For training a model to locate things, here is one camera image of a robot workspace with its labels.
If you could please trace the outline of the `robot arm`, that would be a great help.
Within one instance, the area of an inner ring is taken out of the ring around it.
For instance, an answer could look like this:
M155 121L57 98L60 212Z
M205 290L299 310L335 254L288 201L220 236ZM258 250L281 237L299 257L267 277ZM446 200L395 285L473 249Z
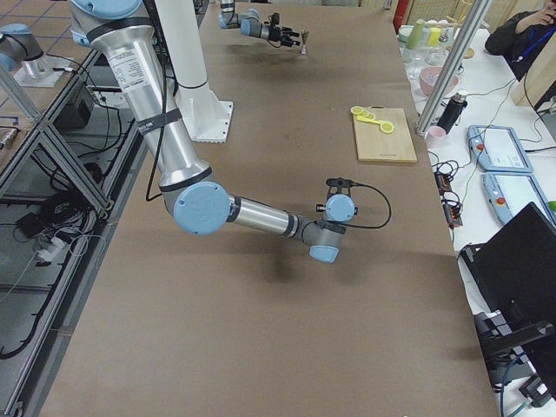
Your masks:
M276 48L300 46L300 33L287 26L281 26L279 12L262 21L256 9L247 9L240 13L236 10L234 0L220 1L219 24L222 29L239 29L244 36L267 41Z
M227 222L295 238L317 261L332 263L355 213L348 195L328 194L322 218L229 194L195 152L186 123L152 44L155 27L142 1L73 1L74 40L105 55L161 178L165 206L180 228L209 235Z

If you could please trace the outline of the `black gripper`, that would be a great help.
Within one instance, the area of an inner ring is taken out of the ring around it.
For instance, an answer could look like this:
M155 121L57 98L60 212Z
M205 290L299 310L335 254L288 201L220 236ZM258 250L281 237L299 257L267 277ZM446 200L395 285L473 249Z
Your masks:
M300 42L290 38L283 38L283 36L299 36L300 33L294 31L289 27L280 27L276 23L268 24L268 41L273 45L280 45L284 47L299 46Z

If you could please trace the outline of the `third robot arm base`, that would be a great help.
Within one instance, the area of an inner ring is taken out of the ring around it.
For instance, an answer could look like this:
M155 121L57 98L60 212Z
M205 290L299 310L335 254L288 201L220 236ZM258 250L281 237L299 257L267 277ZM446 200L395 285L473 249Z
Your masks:
M10 23L1 28L1 66L22 87L53 88L66 70L62 58L47 56L30 28Z

